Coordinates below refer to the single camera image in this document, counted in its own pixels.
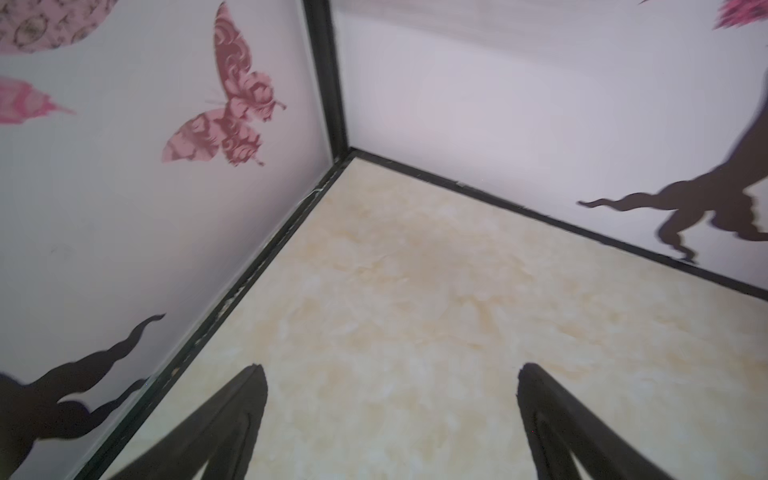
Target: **black frame edge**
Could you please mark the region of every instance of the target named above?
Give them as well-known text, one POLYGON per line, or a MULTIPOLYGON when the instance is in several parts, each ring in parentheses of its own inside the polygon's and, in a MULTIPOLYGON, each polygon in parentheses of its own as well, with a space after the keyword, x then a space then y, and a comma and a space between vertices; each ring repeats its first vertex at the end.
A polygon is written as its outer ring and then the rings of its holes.
POLYGON ((274 234, 257 258, 248 266, 232 288, 229 289, 227 295, 211 310, 208 317, 200 324, 160 374, 155 377, 149 388, 147 388, 125 417, 101 443, 101 446, 83 465, 80 472, 74 477, 74 480, 98 480, 106 472, 109 465, 117 458, 128 441, 131 440, 131 437, 134 436, 147 417, 160 404, 178 378, 184 373, 203 347, 205 347, 208 340, 210 340, 237 304, 245 297, 248 290, 259 279, 264 270, 272 263, 272 260, 277 257, 277 254, 288 243, 288 240, 299 229, 314 207, 322 200, 331 186, 333 186, 333 183, 339 179, 353 158, 346 156, 342 161, 334 164, 315 186, 312 193, 302 200, 286 223, 274 234))
POLYGON ((621 240, 616 240, 615 238, 606 237, 601 233, 593 232, 591 230, 587 230, 582 227, 577 227, 572 223, 567 223, 562 220, 556 220, 555 218, 548 217, 544 214, 540 214, 539 212, 536 212, 534 210, 529 210, 528 208, 525 208, 521 205, 514 204, 510 201, 507 201, 502 198, 496 197, 495 195, 486 193, 483 190, 478 190, 474 187, 470 187, 461 182, 449 180, 448 178, 440 177, 439 175, 431 174, 427 171, 420 170, 416 167, 410 167, 409 165, 401 164, 398 161, 390 160, 388 158, 381 157, 379 155, 372 154, 370 152, 367 152, 355 147, 352 147, 350 157, 351 158, 357 157, 357 158, 363 159, 365 161, 371 162, 372 164, 376 164, 381 167, 399 172, 401 174, 408 175, 409 177, 414 177, 419 180, 423 180, 429 184, 446 188, 450 191, 456 192, 457 194, 462 194, 462 195, 465 195, 466 197, 474 198, 475 200, 480 200, 481 202, 493 205, 494 207, 499 207, 505 210, 509 210, 516 214, 520 214, 524 217, 528 217, 533 220, 538 220, 540 222, 546 223, 547 225, 552 225, 553 227, 557 227, 562 230, 575 233, 581 237, 585 237, 590 240, 594 240, 596 242, 602 243, 604 245, 608 245, 609 247, 618 248, 619 250, 623 250, 627 253, 638 255, 639 257, 643 257, 645 259, 654 261, 656 263, 660 263, 662 265, 674 268, 675 270, 689 273, 690 275, 698 276, 701 279, 709 280, 710 282, 714 282, 714 283, 717 283, 718 285, 725 286, 726 288, 729 288, 731 290, 736 290, 739 293, 743 293, 749 296, 754 296, 761 300, 768 301, 768 290, 764 290, 762 288, 759 288, 758 286, 740 282, 739 280, 735 280, 728 276, 720 275, 719 273, 710 272, 709 270, 705 270, 698 266, 691 265, 690 263, 685 263, 679 260, 675 260, 672 257, 667 257, 665 255, 662 255, 661 253, 652 252, 650 250, 646 250, 636 245, 632 245, 630 243, 626 243, 621 240))
POLYGON ((341 161, 348 153, 344 105, 336 57, 333 13, 329 0, 303 0, 306 30, 310 36, 315 60, 317 85, 323 101, 328 140, 333 161, 341 161))

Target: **yellow marble pattern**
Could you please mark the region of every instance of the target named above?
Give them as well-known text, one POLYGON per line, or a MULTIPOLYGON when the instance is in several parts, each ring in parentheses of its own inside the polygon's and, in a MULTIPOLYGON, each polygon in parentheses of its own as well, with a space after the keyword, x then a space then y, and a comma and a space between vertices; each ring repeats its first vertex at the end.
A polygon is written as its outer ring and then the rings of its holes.
POLYGON ((672 476, 768 472, 768 303, 355 160, 131 440, 251 363, 248 478, 535 478, 538 362, 672 476))

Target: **marbled surface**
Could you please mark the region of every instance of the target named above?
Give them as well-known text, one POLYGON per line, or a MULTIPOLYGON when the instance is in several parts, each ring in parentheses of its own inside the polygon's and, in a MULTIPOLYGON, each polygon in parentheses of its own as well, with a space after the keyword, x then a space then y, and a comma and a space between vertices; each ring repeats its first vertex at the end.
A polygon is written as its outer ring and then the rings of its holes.
POLYGON ((355 160, 108 475, 251 363, 248 478, 535 478, 538 362, 683 478, 768 472, 768 303, 355 160))

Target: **marble floor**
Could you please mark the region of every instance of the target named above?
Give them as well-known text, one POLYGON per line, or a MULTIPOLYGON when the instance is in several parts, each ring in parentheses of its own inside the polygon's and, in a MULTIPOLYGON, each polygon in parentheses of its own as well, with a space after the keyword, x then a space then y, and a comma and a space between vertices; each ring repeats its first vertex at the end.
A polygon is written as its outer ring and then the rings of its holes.
POLYGON ((251 363, 248 478, 520 478, 537 362, 673 477, 765 478, 768 303, 355 160, 105 478, 251 363))

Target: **white wall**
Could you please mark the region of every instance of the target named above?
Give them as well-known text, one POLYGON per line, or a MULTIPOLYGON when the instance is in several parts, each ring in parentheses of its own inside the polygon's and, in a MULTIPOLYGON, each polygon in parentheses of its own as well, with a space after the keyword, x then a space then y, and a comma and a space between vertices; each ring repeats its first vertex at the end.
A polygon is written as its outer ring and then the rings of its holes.
MULTIPOLYGON (((77 112, 0 125, 0 370, 31 382, 166 313, 74 397, 91 408, 116 398, 156 372, 329 168, 299 2, 227 3, 253 69, 288 105, 253 123, 265 167, 221 153, 161 163, 168 138, 224 99, 220 0, 123 0, 75 45, 0 56, 0 75, 77 112)), ((37 442, 13 480, 64 478, 117 417, 78 440, 37 442)))
MULTIPOLYGON (((669 213, 578 200, 657 192, 727 157, 760 102, 768 22, 720 0, 339 0, 353 145, 659 253, 669 213)), ((768 230, 768 182, 749 190, 768 230)), ((706 221, 703 268, 768 288, 768 243, 706 221)))

